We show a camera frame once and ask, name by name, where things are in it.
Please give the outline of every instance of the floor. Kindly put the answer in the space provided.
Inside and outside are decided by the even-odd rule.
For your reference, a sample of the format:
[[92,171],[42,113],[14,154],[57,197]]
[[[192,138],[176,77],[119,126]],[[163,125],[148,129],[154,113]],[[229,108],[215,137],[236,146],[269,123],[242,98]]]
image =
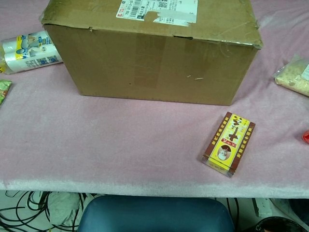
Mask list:
[[[20,225],[21,223],[18,222],[18,218],[16,216],[16,205],[18,204],[18,207],[24,207],[24,208],[18,208],[17,213],[18,216],[21,219],[29,218],[36,213],[40,211],[34,211],[30,210],[27,206],[27,199],[29,196],[29,192],[18,192],[18,191],[2,191],[0,190],[0,214],[4,217],[6,217],[7,220],[1,219],[2,222],[9,224],[9,225]],[[69,195],[70,193],[63,193],[61,197],[54,198],[56,202],[61,203],[66,202],[66,204],[70,204],[68,199],[74,199],[74,197],[77,197],[78,195]],[[29,206],[32,207],[32,209],[36,209],[37,205],[35,204],[38,202],[38,198],[35,198],[35,195],[32,193],[30,200],[33,201],[33,203],[28,201]],[[92,200],[92,196],[89,196],[89,198],[86,198],[86,200],[83,201],[84,205],[83,208],[87,205],[87,203]],[[227,207],[227,200],[226,198],[215,198],[215,200],[220,201]],[[254,226],[257,222],[262,220],[263,218],[270,217],[270,216],[280,216],[292,219],[296,221],[297,223],[301,224],[305,229],[309,231],[309,228],[303,224],[299,218],[293,214],[291,209],[289,208],[286,200],[283,199],[249,199],[249,198],[238,198],[239,203],[239,231],[245,230],[249,227]],[[237,207],[235,203],[235,199],[231,198],[229,199],[229,204],[231,208],[231,214],[234,221],[236,221],[237,217]],[[81,208],[81,205],[75,205],[72,206],[72,208],[77,209]],[[76,215],[76,210],[68,209],[68,207],[64,207],[63,209],[57,210],[57,215],[61,215],[61,212],[63,214],[67,214],[67,221],[65,225],[67,227],[62,227],[62,230],[58,228],[53,228],[51,223],[49,222],[47,215],[45,211],[40,213],[33,221],[31,221],[28,226],[31,226],[33,228],[27,227],[26,225],[22,225],[19,227],[15,227],[14,229],[10,229],[10,231],[13,232],[36,232],[36,231],[46,231],[46,232],[61,232],[61,231],[74,231],[72,230],[72,224]],[[82,215],[81,210],[79,210],[78,217],[75,219],[75,225],[78,225],[79,219]]]

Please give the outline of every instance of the pink cloth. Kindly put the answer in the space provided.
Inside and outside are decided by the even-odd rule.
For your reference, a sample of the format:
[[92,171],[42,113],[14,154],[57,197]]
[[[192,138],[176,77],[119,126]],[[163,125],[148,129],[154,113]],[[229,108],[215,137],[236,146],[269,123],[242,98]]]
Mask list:
[[[42,29],[46,0],[0,0],[0,39]],[[63,64],[1,78],[0,189],[185,197],[309,197],[309,98],[274,83],[309,58],[309,2],[253,0],[264,41],[230,107],[85,97]],[[227,111],[256,123],[236,174],[198,161]]]

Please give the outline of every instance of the blue chair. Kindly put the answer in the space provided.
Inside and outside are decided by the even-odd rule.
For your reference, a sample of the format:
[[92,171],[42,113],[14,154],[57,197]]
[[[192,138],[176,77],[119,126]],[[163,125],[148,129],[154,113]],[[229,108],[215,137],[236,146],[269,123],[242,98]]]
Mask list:
[[234,225],[212,199],[109,195],[87,206],[78,232],[234,232]]

